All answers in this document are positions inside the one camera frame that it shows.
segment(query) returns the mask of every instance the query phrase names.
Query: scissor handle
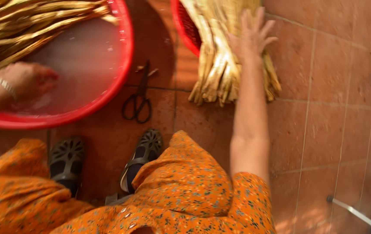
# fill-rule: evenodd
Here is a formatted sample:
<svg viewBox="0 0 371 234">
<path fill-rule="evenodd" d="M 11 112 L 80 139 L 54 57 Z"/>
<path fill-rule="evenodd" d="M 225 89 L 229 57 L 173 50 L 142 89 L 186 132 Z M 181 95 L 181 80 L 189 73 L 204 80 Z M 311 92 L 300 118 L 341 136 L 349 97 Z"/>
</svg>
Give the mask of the scissor handle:
<svg viewBox="0 0 371 234">
<path fill-rule="evenodd" d="M 136 97 L 137 95 L 136 94 L 132 94 L 124 103 L 123 103 L 123 106 L 122 106 L 122 116 L 123 118 L 125 118 L 126 120 L 133 120 L 135 117 L 136 117 Z M 129 102 L 133 100 L 133 114 L 131 117 L 128 117 L 126 115 L 126 107 L 127 107 L 127 104 L 129 104 Z"/>
<path fill-rule="evenodd" d="M 139 113 L 142 111 L 143 107 L 145 106 L 145 104 L 148 105 L 148 109 L 149 109 L 149 114 L 148 114 L 148 117 L 145 119 L 145 120 L 140 120 L 139 119 Z M 137 110 L 135 110 L 135 113 L 136 113 L 136 121 L 140 124 L 143 124 L 143 123 L 146 123 L 152 116 L 152 107 L 151 107 L 151 101 L 149 100 L 149 98 L 145 98 L 142 103 L 139 105 L 139 108 Z"/>
<path fill-rule="evenodd" d="M 145 98 L 145 97 L 142 97 L 142 102 L 141 104 L 139 105 L 139 107 L 137 107 L 137 98 L 138 97 L 141 97 L 140 95 L 137 95 L 137 94 L 132 94 L 123 104 L 122 106 L 122 116 L 123 118 L 125 118 L 126 120 L 133 120 L 133 119 L 136 119 L 136 121 L 140 124 L 143 124 L 145 122 L 147 122 L 151 116 L 152 116 L 152 107 L 151 107 L 151 101 L 148 99 L 148 98 Z M 131 101 L 133 101 L 133 114 L 132 116 L 128 117 L 126 115 L 126 107 L 127 107 L 127 104 L 129 104 Z M 149 109 L 149 114 L 148 114 L 148 117 L 145 119 L 145 120 L 140 120 L 139 119 L 139 113 L 142 111 L 142 109 L 145 107 L 145 104 L 148 105 L 148 109 Z"/>
</svg>

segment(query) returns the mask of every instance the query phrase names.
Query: scissors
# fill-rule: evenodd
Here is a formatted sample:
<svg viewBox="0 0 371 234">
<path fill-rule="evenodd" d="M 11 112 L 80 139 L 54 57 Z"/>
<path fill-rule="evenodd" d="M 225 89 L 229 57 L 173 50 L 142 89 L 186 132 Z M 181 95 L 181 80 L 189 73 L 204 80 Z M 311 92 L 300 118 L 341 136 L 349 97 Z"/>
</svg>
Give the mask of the scissors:
<svg viewBox="0 0 371 234">
<path fill-rule="evenodd" d="M 148 83 L 149 60 L 146 61 L 146 65 L 143 70 L 144 72 L 143 72 L 142 80 L 141 80 L 141 83 L 139 84 L 139 87 L 137 88 L 136 93 L 132 94 L 122 106 L 123 118 L 125 118 L 126 120 L 136 119 L 136 121 L 140 124 L 146 123 L 152 116 L 151 101 L 149 100 L 149 98 L 146 98 L 146 88 L 147 88 L 146 85 Z M 142 99 L 142 102 L 139 105 L 139 107 L 137 106 L 137 104 L 139 103 L 138 98 Z M 133 102 L 133 115 L 128 117 L 126 115 L 126 107 L 130 102 Z M 140 120 L 139 113 L 143 110 L 145 105 L 148 105 L 149 114 L 145 120 Z"/>
</svg>

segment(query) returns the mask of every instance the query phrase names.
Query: tile floor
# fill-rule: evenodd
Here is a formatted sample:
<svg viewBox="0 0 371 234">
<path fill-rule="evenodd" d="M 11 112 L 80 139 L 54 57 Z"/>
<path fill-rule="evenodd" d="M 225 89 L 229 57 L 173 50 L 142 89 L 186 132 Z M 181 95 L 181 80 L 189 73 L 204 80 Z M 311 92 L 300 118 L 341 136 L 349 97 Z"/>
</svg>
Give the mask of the tile floor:
<svg viewBox="0 0 371 234">
<path fill-rule="evenodd" d="M 169 0 L 128 0 L 136 52 L 129 81 L 117 97 L 88 118 L 51 130 L 0 130 L 0 154 L 21 137 L 50 145 L 82 135 L 88 158 L 79 198 L 119 192 L 118 178 L 137 138 L 161 130 L 164 145 L 185 130 L 229 169 L 233 105 L 188 103 L 198 58 L 181 42 Z M 277 21 L 270 46 L 283 91 L 269 104 L 273 215 L 279 234 L 369 233 L 328 194 L 371 217 L 371 0 L 265 0 Z M 135 91 L 133 72 L 150 58 L 160 72 L 149 82 L 152 119 L 124 120 L 122 102 Z"/>
</svg>

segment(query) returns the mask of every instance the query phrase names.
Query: metal pole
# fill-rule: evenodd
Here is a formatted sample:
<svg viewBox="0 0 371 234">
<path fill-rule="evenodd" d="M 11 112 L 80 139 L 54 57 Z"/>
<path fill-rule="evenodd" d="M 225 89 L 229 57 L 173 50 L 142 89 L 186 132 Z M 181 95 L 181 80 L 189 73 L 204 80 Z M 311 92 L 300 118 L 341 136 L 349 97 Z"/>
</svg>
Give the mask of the metal pole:
<svg viewBox="0 0 371 234">
<path fill-rule="evenodd" d="M 339 205 L 339 206 L 343 207 L 344 209 L 348 210 L 350 213 L 354 214 L 356 217 L 358 217 L 359 219 L 363 220 L 365 223 L 367 223 L 371 226 L 371 219 L 370 218 L 366 217 L 364 214 L 360 213 L 359 211 L 357 211 L 353 207 L 335 199 L 333 196 L 329 195 L 327 197 L 327 202 L 332 202 L 336 205 Z"/>
</svg>

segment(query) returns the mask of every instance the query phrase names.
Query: scissor blade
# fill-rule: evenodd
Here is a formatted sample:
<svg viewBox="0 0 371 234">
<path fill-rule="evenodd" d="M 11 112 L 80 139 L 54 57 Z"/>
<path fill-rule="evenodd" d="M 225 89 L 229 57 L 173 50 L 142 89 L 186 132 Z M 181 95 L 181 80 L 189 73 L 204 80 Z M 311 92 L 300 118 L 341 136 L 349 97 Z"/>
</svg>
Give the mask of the scissor blade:
<svg viewBox="0 0 371 234">
<path fill-rule="evenodd" d="M 138 96 L 145 97 L 146 88 L 147 88 L 146 86 L 148 84 L 149 66 L 150 66 L 150 63 L 149 63 L 149 60 L 147 60 L 146 65 L 143 68 L 143 75 L 142 75 L 141 83 L 139 84 L 139 87 L 137 89 Z"/>
</svg>

